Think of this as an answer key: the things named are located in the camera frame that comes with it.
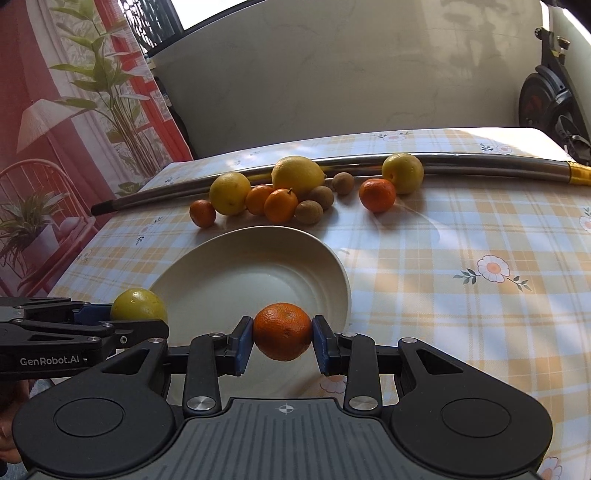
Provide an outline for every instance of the tablecloth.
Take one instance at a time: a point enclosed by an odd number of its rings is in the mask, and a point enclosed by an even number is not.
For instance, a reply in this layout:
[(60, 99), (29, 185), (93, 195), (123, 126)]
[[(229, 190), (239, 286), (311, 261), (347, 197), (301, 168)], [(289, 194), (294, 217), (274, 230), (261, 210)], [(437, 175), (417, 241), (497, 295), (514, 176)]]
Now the tablecloth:
[[(569, 160), (541, 132), (516, 128), (414, 130), (344, 135), (171, 164), (145, 188), (311, 158), (395, 151), (490, 152)], [(352, 289), (347, 330), (396, 345), (432, 344), (533, 395), (549, 411), (554, 437), (545, 480), (591, 476), (591, 190), (492, 177), (427, 176), (423, 187), (373, 215), (355, 193), (320, 223), (302, 228), (345, 266)], [(175, 260), (228, 230), (259, 225), (245, 213), (198, 230), (190, 199), (122, 212), (96, 235), (51, 292), (112, 301), (149, 287)], [(382, 376), (384, 401), (396, 394)], [(346, 378), (308, 394), (342, 396)]]

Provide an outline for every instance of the white plate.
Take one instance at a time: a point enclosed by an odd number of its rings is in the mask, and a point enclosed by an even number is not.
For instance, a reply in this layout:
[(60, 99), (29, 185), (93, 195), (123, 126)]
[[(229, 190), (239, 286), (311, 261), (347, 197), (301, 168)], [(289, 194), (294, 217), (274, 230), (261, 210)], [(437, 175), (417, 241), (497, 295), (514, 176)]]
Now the white plate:
[[(213, 238), (177, 260), (151, 290), (168, 312), (171, 346), (199, 335), (231, 333), (242, 316), (289, 302), (312, 318), (325, 316), (341, 332), (349, 317), (351, 292), (345, 269), (333, 251), (312, 235), (282, 226), (254, 226)], [(314, 350), (291, 362), (277, 362), (253, 346), (246, 372), (219, 378), (222, 404), (230, 397), (298, 397), (321, 377)], [(173, 375), (168, 401), (180, 405), (184, 375)]]

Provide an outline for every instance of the yellow tape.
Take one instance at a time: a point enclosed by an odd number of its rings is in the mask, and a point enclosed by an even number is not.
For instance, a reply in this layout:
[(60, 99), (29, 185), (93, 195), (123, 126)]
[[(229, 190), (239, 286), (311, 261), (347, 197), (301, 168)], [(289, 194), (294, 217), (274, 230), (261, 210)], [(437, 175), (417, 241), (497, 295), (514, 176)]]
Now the yellow tape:
[(570, 167), (570, 180), (571, 185), (587, 185), (591, 186), (591, 167), (581, 165), (574, 161), (567, 162)]

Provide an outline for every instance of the pink chair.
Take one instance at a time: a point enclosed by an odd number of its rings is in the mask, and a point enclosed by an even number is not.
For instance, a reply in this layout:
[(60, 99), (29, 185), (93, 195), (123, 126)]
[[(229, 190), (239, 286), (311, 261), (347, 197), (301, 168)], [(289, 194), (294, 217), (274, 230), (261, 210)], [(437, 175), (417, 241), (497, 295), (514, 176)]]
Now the pink chair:
[[(19, 161), (0, 171), (0, 204), (8, 202), (17, 205), (19, 200), (34, 192), (66, 194), (58, 203), (59, 211), (51, 216), (53, 225), (49, 225), (56, 236), (52, 239), (55, 246), (51, 247), (49, 257), (41, 263), (31, 263), (22, 253), (19, 254), (15, 268), (11, 267), (20, 279), (16, 288), (5, 281), (0, 282), (0, 289), (7, 295), (32, 297), (42, 295), (42, 290), (48, 294), (98, 231), (94, 217), (89, 215), (89, 209), (80, 199), (72, 180), (56, 164), (33, 158)], [(0, 209), (0, 219), (7, 217), (7, 212)]]

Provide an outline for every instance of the metal tube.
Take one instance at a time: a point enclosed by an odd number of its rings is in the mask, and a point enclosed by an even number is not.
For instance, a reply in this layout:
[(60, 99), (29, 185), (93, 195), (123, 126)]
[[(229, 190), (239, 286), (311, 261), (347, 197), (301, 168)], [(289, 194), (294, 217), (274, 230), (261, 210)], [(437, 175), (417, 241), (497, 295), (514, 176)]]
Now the metal tube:
[[(390, 154), (349, 155), (320, 158), (320, 165), (327, 178), (347, 171), (355, 177), (380, 176), (382, 163)], [(499, 155), (490, 153), (413, 153), (423, 164), (427, 175), (480, 175), (513, 177), (532, 180), (568, 183), (571, 178), (570, 162), (544, 158)], [(274, 165), (251, 167), (238, 172), (244, 174), (252, 185), (270, 183)], [(108, 202), (94, 205), (93, 215), (103, 215), (155, 202), (163, 202), (185, 196), (207, 193), (220, 174), (182, 183), (155, 187)]]

